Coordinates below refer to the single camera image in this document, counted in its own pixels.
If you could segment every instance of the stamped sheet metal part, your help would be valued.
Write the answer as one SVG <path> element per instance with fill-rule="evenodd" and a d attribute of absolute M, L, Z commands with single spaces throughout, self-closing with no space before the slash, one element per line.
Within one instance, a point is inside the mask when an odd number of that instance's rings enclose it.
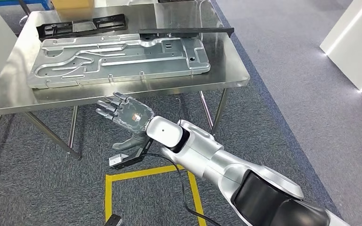
<path fill-rule="evenodd" d="M 210 70 L 197 38 L 141 39 L 138 34 L 44 40 L 27 77 L 31 88 L 137 81 Z"/>

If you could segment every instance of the metal bracket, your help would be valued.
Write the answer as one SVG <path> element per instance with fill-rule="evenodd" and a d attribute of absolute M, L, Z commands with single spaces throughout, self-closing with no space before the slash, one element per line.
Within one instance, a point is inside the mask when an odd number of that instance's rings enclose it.
<path fill-rule="evenodd" d="M 109 166 L 111 169 L 122 169 L 127 166 L 134 165 L 144 159 L 144 156 L 141 156 L 142 154 L 145 154 L 148 152 L 150 145 L 153 143 L 153 139 L 149 138 L 146 140 L 143 146 L 138 148 L 137 151 L 132 153 L 130 156 L 127 156 L 125 154 L 117 154 L 109 159 Z"/>
<path fill-rule="evenodd" d="M 121 216 L 112 214 L 105 223 L 105 226 L 120 226 L 123 224 L 123 219 L 121 219 Z"/>

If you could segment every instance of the black bracket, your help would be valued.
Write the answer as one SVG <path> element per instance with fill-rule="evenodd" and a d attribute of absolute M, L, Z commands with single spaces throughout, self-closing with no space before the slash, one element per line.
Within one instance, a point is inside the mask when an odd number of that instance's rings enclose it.
<path fill-rule="evenodd" d="M 144 159 L 144 156 L 141 156 L 142 154 L 146 154 L 150 148 L 150 145 L 153 143 L 153 139 L 149 138 L 147 141 L 145 141 L 145 143 L 143 144 L 143 146 L 141 146 L 140 148 L 138 148 L 137 151 L 135 151 L 134 153 L 132 153 L 130 156 L 125 157 L 124 159 L 121 160 L 121 162 L 110 166 L 111 169 L 122 169 L 124 167 L 127 166 L 131 166 L 134 165 L 140 161 L 142 161 Z"/>
<path fill-rule="evenodd" d="M 121 219 L 121 216 L 112 214 L 104 226 L 120 226 L 122 224 L 123 220 Z"/>
<path fill-rule="evenodd" d="M 195 37 L 199 33 L 227 33 L 231 37 L 234 33 L 233 27 L 199 27 L 199 28 L 153 28 L 141 29 L 138 32 L 142 36 L 155 35 L 158 38 L 169 37 L 168 34 L 174 37 Z"/>
<path fill-rule="evenodd" d="M 124 14 L 93 18 L 91 20 L 42 24 L 37 27 L 40 40 L 74 38 L 127 29 Z"/>

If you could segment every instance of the black metal bar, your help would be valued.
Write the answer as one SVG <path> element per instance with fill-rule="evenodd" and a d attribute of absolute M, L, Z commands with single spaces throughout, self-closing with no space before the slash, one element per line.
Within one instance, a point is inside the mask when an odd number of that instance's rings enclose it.
<path fill-rule="evenodd" d="M 231 37 L 233 27 L 197 27 L 197 28 L 153 28 L 141 29 L 139 34 L 196 34 L 196 33 L 227 33 Z"/>

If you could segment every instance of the robot finger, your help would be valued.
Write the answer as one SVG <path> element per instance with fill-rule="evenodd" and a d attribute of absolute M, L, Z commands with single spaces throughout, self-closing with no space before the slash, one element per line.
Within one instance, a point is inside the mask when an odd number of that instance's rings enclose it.
<path fill-rule="evenodd" d="M 116 112 L 117 107 L 118 107 L 118 105 L 112 106 L 112 105 L 107 104 L 107 103 L 105 103 L 105 102 L 103 102 L 103 101 L 101 101 L 101 100 L 98 100 L 98 101 L 97 101 L 97 104 L 98 104 L 99 106 L 102 106 L 102 107 L 106 108 L 107 110 L 109 110 L 109 111 L 111 111 L 111 112 Z"/>
<path fill-rule="evenodd" d="M 107 112 L 103 111 L 103 110 L 100 109 L 100 108 L 97 108 L 97 109 L 96 109 L 96 113 L 102 115 L 103 117 L 105 117 L 105 118 L 107 118 L 107 119 L 109 119 L 109 120 L 111 120 L 111 121 L 112 121 L 113 118 L 114 118 L 113 115 L 111 115 L 110 113 L 107 113 Z"/>
<path fill-rule="evenodd" d="M 116 106 L 120 106 L 122 103 L 122 101 L 117 97 L 105 97 L 104 99 Z"/>
<path fill-rule="evenodd" d="M 123 101 L 126 101 L 128 98 L 127 96 L 119 92 L 114 92 L 113 95 Z"/>

